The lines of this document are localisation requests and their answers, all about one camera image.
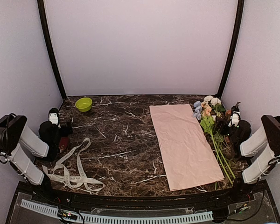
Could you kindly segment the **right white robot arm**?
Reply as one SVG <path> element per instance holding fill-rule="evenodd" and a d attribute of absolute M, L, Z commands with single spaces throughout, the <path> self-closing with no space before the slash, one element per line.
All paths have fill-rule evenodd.
<path fill-rule="evenodd" d="M 280 116 L 263 115 L 262 125 L 252 133 L 249 122 L 220 120 L 216 129 L 226 135 L 231 147 L 231 158 L 236 161 L 253 162 L 242 171 L 229 191 L 229 199 L 238 203 L 247 194 L 249 185 L 257 184 L 280 163 Z"/>

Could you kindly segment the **pink wrapping paper sheet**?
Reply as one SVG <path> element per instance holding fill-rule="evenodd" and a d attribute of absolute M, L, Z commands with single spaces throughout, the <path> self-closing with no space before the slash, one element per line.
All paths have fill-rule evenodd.
<path fill-rule="evenodd" d="M 171 191 L 224 179 L 189 104 L 151 105 L 149 109 Z"/>

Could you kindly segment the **beige printed ribbon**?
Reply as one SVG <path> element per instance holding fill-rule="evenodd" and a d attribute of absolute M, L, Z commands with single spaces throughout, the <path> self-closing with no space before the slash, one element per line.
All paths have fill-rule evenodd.
<path fill-rule="evenodd" d="M 81 160 L 81 154 L 91 146 L 91 139 L 86 137 L 81 144 L 73 147 L 67 154 L 56 161 L 53 168 L 42 165 L 42 170 L 53 182 L 61 183 L 70 190 L 82 190 L 96 194 L 105 188 L 98 179 L 88 177 Z"/>

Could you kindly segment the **blue flower stem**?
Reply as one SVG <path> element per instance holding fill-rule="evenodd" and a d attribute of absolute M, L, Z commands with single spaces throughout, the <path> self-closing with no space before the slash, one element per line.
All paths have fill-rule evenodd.
<path fill-rule="evenodd" d="M 200 101 L 196 101 L 194 104 L 194 114 L 193 116 L 197 119 L 197 120 L 200 120 L 201 119 L 201 112 L 202 112 L 202 103 Z"/>

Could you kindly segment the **black frame post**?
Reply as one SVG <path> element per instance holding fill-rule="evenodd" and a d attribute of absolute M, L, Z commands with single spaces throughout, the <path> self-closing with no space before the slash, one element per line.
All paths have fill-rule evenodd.
<path fill-rule="evenodd" d="M 51 37 L 50 37 L 50 32 L 49 32 L 49 26 L 48 26 L 48 21 L 47 21 L 47 16 L 46 16 L 46 10 L 45 10 L 45 2 L 43 0 L 37 0 L 37 6 L 38 6 L 38 11 L 39 11 L 39 17 L 40 17 L 40 22 L 42 26 L 42 32 L 43 32 L 43 37 L 45 40 L 45 45 L 47 49 L 47 53 L 49 56 L 51 68 L 53 70 L 53 74 L 55 77 L 55 81 L 59 90 L 59 93 L 62 97 L 62 100 L 64 101 L 67 98 L 67 94 L 61 79 L 61 75 L 59 72 L 59 68 L 57 65 Z"/>
<path fill-rule="evenodd" d="M 243 17 L 244 5 L 245 5 L 244 0 L 238 0 L 235 22 L 234 22 L 233 32 L 232 32 L 232 36 L 231 36 L 231 43 L 230 43 L 224 71 L 222 74 L 221 82 L 220 82 L 220 85 L 219 85 L 219 88 L 218 88 L 218 91 L 216 94 L 216 96 L 219 98 L 221 98 L 223 95 L 223 92 L 224 92 L 224 89 L 226 87 L 227 80 L 229 77 L 229 73 L 231 70 L 231 65 L 233 62 L 233 58 L 235 55 L 236 46 L 237 46 L 237 42 L 238 42 L 238 36 L 239 36 L 242 17 Z"/>

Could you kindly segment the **right black frame post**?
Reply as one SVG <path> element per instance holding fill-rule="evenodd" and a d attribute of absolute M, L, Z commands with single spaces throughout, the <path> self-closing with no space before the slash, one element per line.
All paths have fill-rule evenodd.
<path fill-rule="evenodd" d="M 226 87 L 227 80 L 229 77 L 229 73 L 231 70 L 231 65 L 233 62 L 233 58 L 235 55 L 236 46 L 237 46 L 237 42 L 238 42 L 238 36 L 239 36 L 242 17 L 243 17 L 244 5 L 245 5 L 244 0 L 238 0 L 235 22 L 234 22 L 233 32 L 232 32 L 232 36 L 231 36 L 231 43 L 230 43 L 224 71 L 222 74 L 221 82 L 220 82 L 220 85 L 219 85 L 219 88 L 218 88 L 218 91 L 216 94 L 216 96 L 219 98 L 221 98 L 223 95 L 223 92 L 224 92 L 224 89 Z"/>

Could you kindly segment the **red embroidered pouch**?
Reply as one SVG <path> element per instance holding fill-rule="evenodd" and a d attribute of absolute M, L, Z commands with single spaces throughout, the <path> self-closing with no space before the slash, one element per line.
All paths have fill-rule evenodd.
<path fill-rule="evenodd" d="M 59 153 L 65 151 L 68 148 L 69 143 L 70 143 L 69 137 L 61 137 L 58 145 Z"/>

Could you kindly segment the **green plastic bowl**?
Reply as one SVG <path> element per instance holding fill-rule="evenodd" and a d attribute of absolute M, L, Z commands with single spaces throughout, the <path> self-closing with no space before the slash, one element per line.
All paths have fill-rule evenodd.
<path fill-rule="evenodd" d="M 80 112 L 87 112 L 92 108 L 92 99 L 87 97 L 80 98 L 79 100 L 76 101 L 75 107 Z"/>

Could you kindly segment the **peach and orange flower stem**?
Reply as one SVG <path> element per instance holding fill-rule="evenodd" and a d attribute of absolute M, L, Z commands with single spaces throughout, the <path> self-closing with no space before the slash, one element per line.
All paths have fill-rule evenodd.
<path fill-rule="evenodd" d="M 225 108 L 218 99 L 216 99 L 216 104 L 214 103 L 214 101 L 203 101 L 203 110 L 201 113 L 200 121 L 201 127 L 203 128 L 204 132 L 210 136 L 213 144 L 215 144 L 217 138 L 217 131 L 215 130 L 215 126 L 218 123 L 219 119 L 223 117 L 223 114 L 225 112 Z"/>

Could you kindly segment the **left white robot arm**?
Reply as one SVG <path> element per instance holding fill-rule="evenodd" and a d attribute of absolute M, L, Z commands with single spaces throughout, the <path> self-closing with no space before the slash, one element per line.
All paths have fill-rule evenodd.
<path fill-rule="evenodd" d="M 38 196 L 46 203 L 56 200 L 49 176 L 41 171 L 30 158 L 54 161 L 69 145 L 73 133 L 72 122 L 60 122 L 59 114 L 51 112 L 49 120 L 41 123 L 35 134 L 24 115 L 11 113 L 0 119 L 0 162 L 9 163 L 13 169 L 39 188 Z"/>

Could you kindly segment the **white rose stem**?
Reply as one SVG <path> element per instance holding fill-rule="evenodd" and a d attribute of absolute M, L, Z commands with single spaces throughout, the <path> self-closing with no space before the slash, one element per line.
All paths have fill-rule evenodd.
<path fill-rule="evenodd" d="M 214 104 L 216 104 L 216 99 L 218 99 L 221 103 L 222 101 L 219 99 L 219 98 L 216 98 L 216 97 L 213 97 L 212 95 L 208 95 L 204 98 L 203 101 L 206 101 L 206 102 L 215 102 Z M 226 176 L 226 178 L 228 179 L 228 181 L 230 182 L 230 184 L 232 185 L 233 182 L 235 181 L 236 177 L 230 167 L 230 164 L 229 162 L 227 161 L 224 153 L 223 153 L 223 150 L 225 148 L 228 148 L 227 144 L 224 143 L 224 137 L 223 135 L 221 135 L 219 133 L 219 130 L 218 128 L 215 128 L 215 130 L 217 131 L 217 134 L 216 134 L 216 142 L 215 144 L 213 144 L 213 147 L 215 149 L 215 152 L 216 152 L 216 158 L 217 158 L 217 161 L 219 162 L 219 165 L 220 167 L 223 169 L 224 171 L 224 174 Z"/>

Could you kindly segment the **left black frame post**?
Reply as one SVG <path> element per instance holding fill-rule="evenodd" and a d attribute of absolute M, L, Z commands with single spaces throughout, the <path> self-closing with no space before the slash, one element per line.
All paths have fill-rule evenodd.
<path fill-rule="evenodd" d="M 47 53 L 49 56 L 51 68 L 53 70 L 53 74 L 55 77 L 55 81 L 59 90 L 59 93 L 62 97 L 62 100 L 64 101 L 67 98 L 67 94 L 61 79 L 61 75 L 59 72 L 59 68 L 57 65 L 51 37 L 50 37 L 50 32 L 49 32 L 49 26 L 48 26 L 48 21 L 47 21 L 47 16 L 46 16 L 46 10 L 45 10 L 45 2 L 43 0 L 37 0 L 37 6 L 38 6 L 38 11 L 39 11 L 39 17 L 40 17 L 40 22 L 42 26 L 42 32 L 43 32 L 43 37 L 45 40 L 45 45 L 47 49 Z"/>

